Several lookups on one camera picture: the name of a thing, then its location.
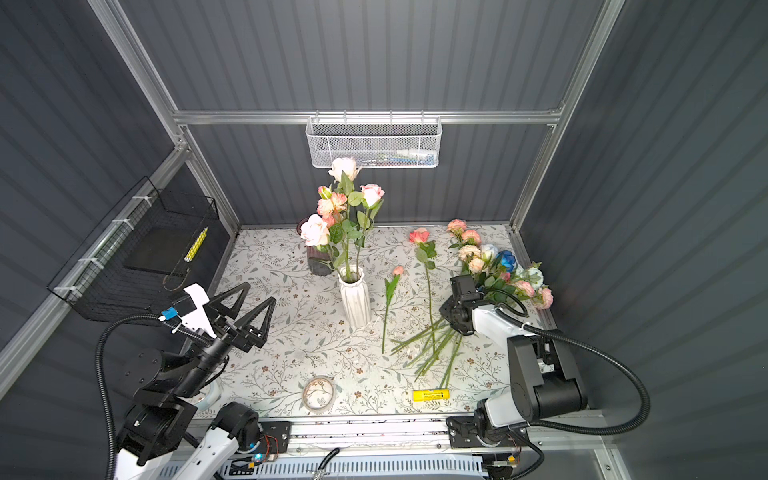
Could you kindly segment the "pink roses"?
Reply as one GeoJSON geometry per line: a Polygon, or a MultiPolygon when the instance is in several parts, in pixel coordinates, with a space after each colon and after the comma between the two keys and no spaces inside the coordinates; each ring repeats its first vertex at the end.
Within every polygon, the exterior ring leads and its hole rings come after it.
{"type": "Polygon", "coordinates": [[[328,170],[332,183],[318,188],[316,212],[299,229],[304,244],[327,254],[326,262],[345,283],[362,277],[359,256],[385,196],[377,184],[357,187],[360,172],[355,158],[334,159],[328,170]]]}

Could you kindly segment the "white ribbed ceramic vase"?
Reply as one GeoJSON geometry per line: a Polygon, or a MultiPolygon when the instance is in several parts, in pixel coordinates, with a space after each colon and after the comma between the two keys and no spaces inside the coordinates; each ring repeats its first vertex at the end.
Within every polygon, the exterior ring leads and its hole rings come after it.
{"type": "Polygon", "coordinates": [[[337,273],[344,311],[353,330],[372,321],[369,286],[361,267],[351,264],[337,273]]]}

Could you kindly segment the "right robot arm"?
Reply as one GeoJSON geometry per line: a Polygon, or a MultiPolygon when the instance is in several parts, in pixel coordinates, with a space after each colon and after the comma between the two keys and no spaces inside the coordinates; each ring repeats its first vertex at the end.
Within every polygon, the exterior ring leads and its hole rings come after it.
{"type": "Polygon", "coordinates": [[[503,349],[509,372],[509,385],[480,400],[471,416],[446,420],[452,447],[496,447],[534,421],[588,406],[569,345],[531,331],[528,309],[513,294],[455,276],[440,314],[461,336],[484,336],[503,349]]]}

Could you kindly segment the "floral table mat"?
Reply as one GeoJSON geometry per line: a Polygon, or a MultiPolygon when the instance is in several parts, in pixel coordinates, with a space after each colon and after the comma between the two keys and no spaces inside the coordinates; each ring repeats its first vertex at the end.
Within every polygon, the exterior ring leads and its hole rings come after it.
{"type": "MultiPolygon", "coordinates": [[[[353,330],[347,320],[335,276],[312,275],[305,245],[292,229],[244,230],[234,243],[224,267],[219,289],[250,284],[246,300],[253,307],[273,296],[277,307],[269,339],[261,349],[234,351],[223,375],[216,380],[219,395],[209,400],[199,395],[198,417],[210,419],[224,404],[237,401],[263,417],[304,415],[386,415],[405,413],[462,413],[509,384],[506,354],[490,339],[465,337],[451,373],[450,399],[414,402],[414,390],[441,389],[439,383],[450,354],[424,376],[416,376],[409,359],[420,346],[398,353],[391,349],[429,326],[424,269],[409,241],[409,227],[385,226],[367,240],[362,266],[369,286],[372,321],[353,330]],[[381,353],[385,310],[385,280],[403,266],[391,303],[385,352],[381,353]],[[323,413],[308,411],[302,391],[308,380],[325,376],[333,380],[336,399],[323,413]]],[[[460,271],[452,236],[442,225],[429,233],[436,244],[436,267],[430,272],[434,320],[439,306],[451,293],[450,279],[460,271]]]]}

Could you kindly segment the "yellow marker pen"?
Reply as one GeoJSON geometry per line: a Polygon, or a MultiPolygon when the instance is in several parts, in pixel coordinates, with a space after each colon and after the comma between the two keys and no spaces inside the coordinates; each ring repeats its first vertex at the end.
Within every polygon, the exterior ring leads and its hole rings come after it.
{"type": "Polygon", "coordinates": [[[204,241],[206,240],[208,230],[209,230],[208,227],[204,227],[201,230],[201,232],[199,233],[199,235],[192,242],[192,244],[190,245],[189,249],[187,250],[187,252],[186,252],[186,254],[185,254],[184,258],[183,258],[183,260],[186,263],[191,263],[195,259],[198,251],[200,250],[201,246],[203,245],[204,241]]]}

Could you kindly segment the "single pink rose on mat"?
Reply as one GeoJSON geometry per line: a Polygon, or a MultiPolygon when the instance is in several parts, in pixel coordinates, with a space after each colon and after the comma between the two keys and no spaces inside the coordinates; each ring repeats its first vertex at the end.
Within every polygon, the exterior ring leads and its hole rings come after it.
{"type": "Polygon", "coordinates": [[[430,321],[429,345],[436,352],[436,321],[433,315],[433,295],[430,272],[435,269],[434,258],[437,255],[435,241],[430,239],[430,233],[425,227],[419,227],[409,233],[409,241],[415,246],[415,254],[418,262],[424,268],[427,285],[428,316],[430,321]]]}

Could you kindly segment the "bunch of artificial flowers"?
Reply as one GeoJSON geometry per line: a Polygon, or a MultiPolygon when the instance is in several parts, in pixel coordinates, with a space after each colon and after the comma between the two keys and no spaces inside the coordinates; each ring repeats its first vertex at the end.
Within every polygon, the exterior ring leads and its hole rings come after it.
{"type": "MultiPolygon", "coordinates": [[[[515,255],[509,250],[499,250],[485,243],[481,235],[467,226],[461,219],[453,219],[447,225],[447,231],[453,237],[450,247],[457,251],[460,274],[469,277],[469,285],[479,289],[482,300],[495,304],[516,305],[524,313],[529,307],[547,310],[554,303],[554,294],[545,284],[544,275],[538,263],[530,267],[520,266],[515,255]]],[[[407,349],[412,344],[420,346],[417,355],[409,359],[415,364],[418,378],[426,375],[448,352],[448,366],[443,373],[439,387],[449,386],[453,364],[460,353],[463,339],[472,334],[468,327],[455,329],[449,319],[449,312],[442,315],[440,321],[432,319],[429,326],[405,340],[397,340],[391,349],[393,354],[407,349]]]]}

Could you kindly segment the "black notebook in basket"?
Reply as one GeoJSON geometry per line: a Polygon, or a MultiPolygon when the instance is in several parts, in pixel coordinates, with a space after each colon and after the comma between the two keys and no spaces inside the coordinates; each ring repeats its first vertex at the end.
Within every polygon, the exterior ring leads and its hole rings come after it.
{"type": "Polygon", "coordinates": [[[128,269],[181,275],[187,263],[183,260],[191,243],[189,230],[154,227],[128,254],[123,266],[128,269]]]}

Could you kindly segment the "small pink bud stem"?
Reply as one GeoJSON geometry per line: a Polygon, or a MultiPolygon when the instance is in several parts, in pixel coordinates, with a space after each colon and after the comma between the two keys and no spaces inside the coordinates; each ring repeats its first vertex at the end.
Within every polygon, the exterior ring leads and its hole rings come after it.
{"type": "Polygon", "coordinates": [[[385,280],[385,310],[382,324],[381,353],[385,352],[388,318],[391,303],[404,272],[405,268],[403,266],[397,266],[393,270],[391,277],[385,280]]]}

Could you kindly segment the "clear tape roll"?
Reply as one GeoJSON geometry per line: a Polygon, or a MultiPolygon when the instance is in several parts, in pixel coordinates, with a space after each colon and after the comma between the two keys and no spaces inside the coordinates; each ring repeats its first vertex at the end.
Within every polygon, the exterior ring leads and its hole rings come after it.
{"type": "Polygon", "coordinates": [[[336,388],[331,378],[316,376],[308,380],[302,391],[302,404],[311,413],[328,411],[336,399],[336,388]]]}

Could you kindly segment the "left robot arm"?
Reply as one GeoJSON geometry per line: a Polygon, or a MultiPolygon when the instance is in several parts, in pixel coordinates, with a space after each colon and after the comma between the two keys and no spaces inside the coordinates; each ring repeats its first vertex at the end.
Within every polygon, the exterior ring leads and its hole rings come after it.
{"type": "Polygon", "coordinates": [[[230,353],[262,348],[268,339],[277,300],[270,296],[249,311],[242,307],[250,286],[239,284],[209,296],[192,284],[182,290],[153,320],[190,340],[174,354],[144,349],[125,366],[117,391],[131,406],[121,425],[112,412],[103,355],[109,336],[134,316],[110,324],[99,337],[95,370],[108,435],[108,479],[156,479],[188,435],[198,408],[194,397],[226,369],[230,353]]]}

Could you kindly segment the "purple glass vase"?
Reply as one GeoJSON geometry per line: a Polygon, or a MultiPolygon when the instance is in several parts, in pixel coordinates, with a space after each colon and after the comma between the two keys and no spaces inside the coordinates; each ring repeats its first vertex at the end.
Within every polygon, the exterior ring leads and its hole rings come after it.
{"type": "Polygon", "coordinates": [[[315,276],[325,277],[333,273],[330,256],[327,252],[318,250],[316,246],[309,246],[306,243],[304,235],[304,231],[306,230],[305,225],[307,223],[312,223],[313,217],[314,215],[310,215],[300,220],[296,226],[296,233],[300,236],[305,245],[306,260],[310,273],[315,276]]]}

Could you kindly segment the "yellow label tag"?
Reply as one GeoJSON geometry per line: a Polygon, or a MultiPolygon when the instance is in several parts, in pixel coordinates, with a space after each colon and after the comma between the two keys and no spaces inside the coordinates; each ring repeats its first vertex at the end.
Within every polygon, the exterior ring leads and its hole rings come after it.
{"type": "Polygon", "coordinates": [[[448,389],[414,390],[412,392],[414,402],[443,401],[450,399],[448,389]]]}

